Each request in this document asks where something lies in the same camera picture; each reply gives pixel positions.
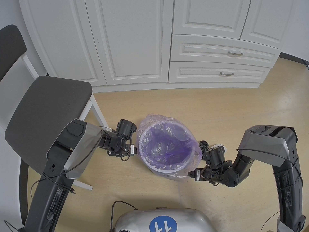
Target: cabinet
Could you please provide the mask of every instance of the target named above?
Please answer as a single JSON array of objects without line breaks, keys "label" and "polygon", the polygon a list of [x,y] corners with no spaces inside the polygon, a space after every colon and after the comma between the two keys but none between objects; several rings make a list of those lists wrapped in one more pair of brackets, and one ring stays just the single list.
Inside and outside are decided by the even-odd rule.
[{"label": "cabinet", "polygon": [[85,0],[108,85],[167,82],[173,0]]},{"label": "cabinet", "polygon": [[94,92],[258,87],[295,9],[295,0],[19,2],[49,75]]},{"label": "cabinet", "polygon": [[239,39],[250,0],[175,0],[173,34]]},{"label": "cabinet", "polygon": [[251,0],[241,39],[281,49],[296,0]]}]

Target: barcode label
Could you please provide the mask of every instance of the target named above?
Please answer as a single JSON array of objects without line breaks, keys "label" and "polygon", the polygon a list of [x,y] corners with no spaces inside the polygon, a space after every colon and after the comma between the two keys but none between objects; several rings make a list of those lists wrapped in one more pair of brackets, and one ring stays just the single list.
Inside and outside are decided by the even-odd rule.
[{"label": "barcode label", "polygon": [[197,171],[197,176],[196,176],[197,181],[200,181],[200,172],[201,172],[200,170]]}]

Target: white wall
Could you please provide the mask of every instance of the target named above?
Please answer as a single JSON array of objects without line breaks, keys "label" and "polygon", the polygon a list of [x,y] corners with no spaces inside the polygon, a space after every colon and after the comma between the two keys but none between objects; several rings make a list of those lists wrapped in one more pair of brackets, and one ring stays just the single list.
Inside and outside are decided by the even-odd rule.
[{"label": "white wall", "polygon": [[[0,29],[15,24],[27,46],[27,55],[39,75],[46,70],[27,31],[18,0],[0,0]],[[19,209],[20,158],[6,143],[4,129],[33,78],[20,62],[16,62],[0,83],[0,231],[10,231],[3,220],[22,227]]]},{"label": "white wall", "polygon": [[309,0],[297,0],[292,25],[281,51],[309,61]]}]

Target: chair seat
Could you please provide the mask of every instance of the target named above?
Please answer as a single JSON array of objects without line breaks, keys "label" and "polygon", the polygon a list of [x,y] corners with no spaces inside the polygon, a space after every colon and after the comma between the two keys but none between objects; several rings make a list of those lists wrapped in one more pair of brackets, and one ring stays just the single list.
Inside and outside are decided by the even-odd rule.
[{"label": "chair seat", "polygon": [[46,153],[63,128],[80,117],[91,95],[90,83],[39,76],[16,108],[5,131],[6,141],[41,174]]}]

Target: wooden floor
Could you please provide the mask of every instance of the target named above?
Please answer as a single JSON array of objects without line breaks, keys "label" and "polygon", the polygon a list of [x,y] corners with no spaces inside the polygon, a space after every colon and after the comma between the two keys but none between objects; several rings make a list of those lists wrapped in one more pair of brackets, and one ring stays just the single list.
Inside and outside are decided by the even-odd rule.
[{"label": "wooden floor", "polygon": [[[304,65],[279,58],[257,89],[126,91],[96,93],[95,98],[110,127],[115,128],[122,118],[138,125],[151,113],[174,117],[198,141],[224,144],[228,148],[225,157],[232,160],[249,127],[293,126],[299,139],[297,149],[304,180],[303,214],[309,216],[309,71]],[[93,114],[86,120],[97,124]],[[29,186],[37,179],[39,175],[30,169]],[[79,180],[92,185],[93,191],[75,188],[76,194],[69,194],[57,232],[108,232],[111,206],[116,200],[129,202],[138,209],[198,209],[219,232],[260,231],[264,222],[279,210],[272,167],[257,161],[250,176],[237,187],[214,187],[191,179],[186,183],[167,180],[152,174],[138,157],[122,162],[97,149]],[[130,210],[117,204],[114,221]],[[276,231],[277,218],[278,215],[270,219],[263,231]]]}]

